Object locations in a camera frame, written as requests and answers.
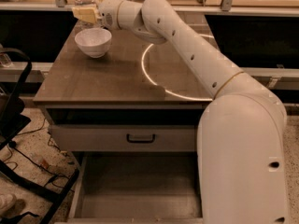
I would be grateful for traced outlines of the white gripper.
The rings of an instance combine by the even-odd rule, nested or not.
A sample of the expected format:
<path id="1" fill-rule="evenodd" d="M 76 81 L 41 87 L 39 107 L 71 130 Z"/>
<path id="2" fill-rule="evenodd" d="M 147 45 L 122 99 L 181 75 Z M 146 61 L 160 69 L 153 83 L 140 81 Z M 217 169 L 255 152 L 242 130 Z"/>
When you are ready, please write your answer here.
<path id="1" fill-rule="evenodd" d="M 120 29 L 118 13 L 124 0 L 94 0 L 97 6 L 74 6 L 73 16 L 80 21 L 96 24 L 100 20 L 108 29 Z"/>

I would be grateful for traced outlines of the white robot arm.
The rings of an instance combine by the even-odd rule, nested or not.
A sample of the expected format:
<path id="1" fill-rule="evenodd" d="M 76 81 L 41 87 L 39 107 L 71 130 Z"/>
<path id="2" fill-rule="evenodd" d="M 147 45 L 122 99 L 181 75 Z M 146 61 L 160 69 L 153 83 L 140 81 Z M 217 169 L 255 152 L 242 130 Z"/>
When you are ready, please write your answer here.
<path id="1" fill-rule="evenodd" d="M 169 42 L 212 102 L 198 125 L 204 224 L 289 224 L 283 103 L 187 25 L 166 0 L 98 0 L 75 18 Z"/>

